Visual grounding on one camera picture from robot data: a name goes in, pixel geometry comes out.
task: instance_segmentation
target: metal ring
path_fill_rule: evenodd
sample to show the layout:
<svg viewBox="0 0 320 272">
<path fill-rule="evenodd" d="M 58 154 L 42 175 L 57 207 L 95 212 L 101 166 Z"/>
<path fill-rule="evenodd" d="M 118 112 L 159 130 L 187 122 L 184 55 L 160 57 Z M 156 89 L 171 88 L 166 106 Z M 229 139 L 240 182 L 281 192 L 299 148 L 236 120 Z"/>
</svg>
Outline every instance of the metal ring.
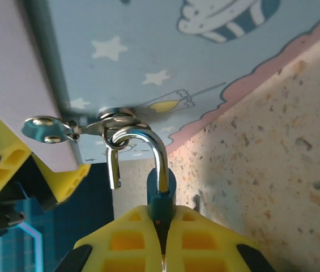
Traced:
<svg viewBox="0 0 320 272">
<path fill-rule="evenodd" d="M 127 147 L 127 145 L 129 144 L 130 140 L 125 140 L 123 142 L 121 142 L 120 144 L 115 144 L 112 141 L 108 141 L 108 130 L 107 128 L 104 128 L 103 133 L 102 133 L 102 139 L 104 142 L 104 145 L 107 148 L 110 148 L 112 150 L 117 150 L 117 151 L 121 151 L 123 149 L 125 149 Z"/>
</svg>

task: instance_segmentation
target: speckled countertop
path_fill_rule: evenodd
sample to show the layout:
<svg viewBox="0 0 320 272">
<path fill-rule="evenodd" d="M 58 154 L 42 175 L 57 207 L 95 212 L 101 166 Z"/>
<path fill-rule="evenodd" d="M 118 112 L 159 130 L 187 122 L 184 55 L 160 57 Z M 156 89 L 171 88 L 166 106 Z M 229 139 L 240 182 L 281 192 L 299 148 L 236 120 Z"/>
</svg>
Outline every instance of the speckled countertop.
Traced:
<svg viewBox="0 0 320 272">
<path fill-rule="evenodd" d="M 320 42 L 176 152 L 177 203 L 253 237 L 278 271 L 320 271 Z M 121 163 L 115 216 L 146 203 L 151 160 Z"/>
</svg>

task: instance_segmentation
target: metal shackle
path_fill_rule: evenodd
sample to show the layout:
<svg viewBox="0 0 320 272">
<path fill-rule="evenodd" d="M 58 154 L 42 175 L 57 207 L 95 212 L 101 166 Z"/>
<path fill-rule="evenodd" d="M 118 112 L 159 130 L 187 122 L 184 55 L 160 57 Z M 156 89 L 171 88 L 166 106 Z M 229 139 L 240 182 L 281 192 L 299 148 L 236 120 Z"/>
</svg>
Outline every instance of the metal shackle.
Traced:
<svg viewBox="0 0 320 272">
<path fill-rule="evenodd" d="M 113 134 L 112 143 L 118 146 L 122 142 L 130 139 L 141 139 L 151 146 L 152 152 L 155 156 L 157 190 L 160 194 L 167 194 L 169 192 L 167 152 L 166 147 L 160 137 L 148 128 L 126 126 Z M 107 148 L 107 162 L 110 187 L 111 189 L 117 189 L 121 186 L 120 168 L 118 165 L 118 150 Z"/>
</svg>

